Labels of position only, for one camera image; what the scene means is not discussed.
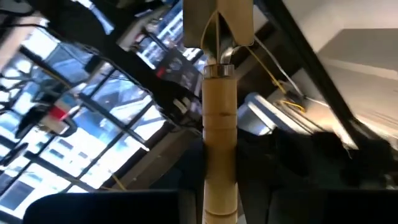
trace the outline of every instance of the window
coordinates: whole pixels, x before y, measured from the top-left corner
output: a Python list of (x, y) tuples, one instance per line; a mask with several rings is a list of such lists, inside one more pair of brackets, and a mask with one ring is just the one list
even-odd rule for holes
[(21, 117), (13, 112), (7, 112), (0, 115), (0, 134), (11, 141), (17, 142), (18, 139), (14, 137), (18, 129)]
[(144, 90), (127, 80), (120, 72), (115, 72), (93, 98), (125, 124), (151, 101)]
[(87, 159), (87, 154), (85, 154), (84, 152), (79, 152), (78, 154), (80, 157), (82, 157), (83, 159)]
[(83, 189), (83, 188), (81, 188), (81, 187), (78, 187), (78, 186), (73, 186), (73, 187), (71, 187), (69, 190), (68, 190), (68, 193), (87, 193), (88, 191), (87, 190), (85, 190), (85, 189)]
[(49, 141), (51, 134), (39, 130), (37, 127), (32, 128), (26, 136), (22, 139), (21, 143), (27, 142), (27, 149), (30, 152), (38, 153), (39, 150)]
[(137, 52), (137, 55), (145, 61), (151, 69), (155, 69), (159, 62), (162, 61), (165, 54), (166, 51), (154, 41), (150, 40), (150, 38), (144, 39), (140, 43), (139, 51)]
[(32, 202), (46, 195), (58, 193), (69, 184), (69, 181), (37, 164), (32, 164), (1, 197), (0, 210), (22, 218)]
[(195, 68), (197, 68), (197, 70), (199, 70), (200, 72), (203, 73), (203, 69), (206, 66), (206, 61), (207, 61), (207, 56), (206, 55), (202, 55), (199, 60), (197, 60), (193, 66), (195, 66)]
[(72, 150), (72, 149), (73, 149), (73, 146), (72, 146), (71, 144), (67, 143), (67, 142), (66, 142), (65, 140), (63, 140), (63, 139), (59, 139), (59, 140), (58, 140), (58, 143), (61, 144), (61, 145), (63, 145), (63, 146), (65, 146), (65, 148), (67, 148), (67, 149), (69, 149), (69, 150)]
[(87, 83), (83, 93), (86, 95), (92, 94), (97, 88), (98, 84), (100, 84), (109, 73), (113, 73), (113, 67), (108, 63), (104, 63), (101, 68), (91, 77), (91, 80)]
[(61, 153), (57, 152), (54, 149), (49, 150), (49, 153), (53, 154), (55, 157), (59, 159), (63, 159), (65, 157), (64, 155), (62, 155)]
[(96, 189), (99, 188), (141, 147), (141, 143), (128, 135), (124, 135), (81, 180)]
[[(120, 130), (102, 115), (85, 108), (74, 117), (74, 120), (79, 127), (76, 133), (67, 138), (57, 138), (51, 142), (40, 157), (69, 174), (78, 176), (81, 170), (105, 149)], [(101, 126), (101, 121), (106, 121), (108, 128)], [(51, 153), (52, 149), (64, 157), (60, 159), (55, 156)]]
[(143, 117), (132, 127), (132, 130), (144, 140), (148, 140), (163, 126), (164, 121), (165, 119), (157, 111), (156, 107), (151, 106)]

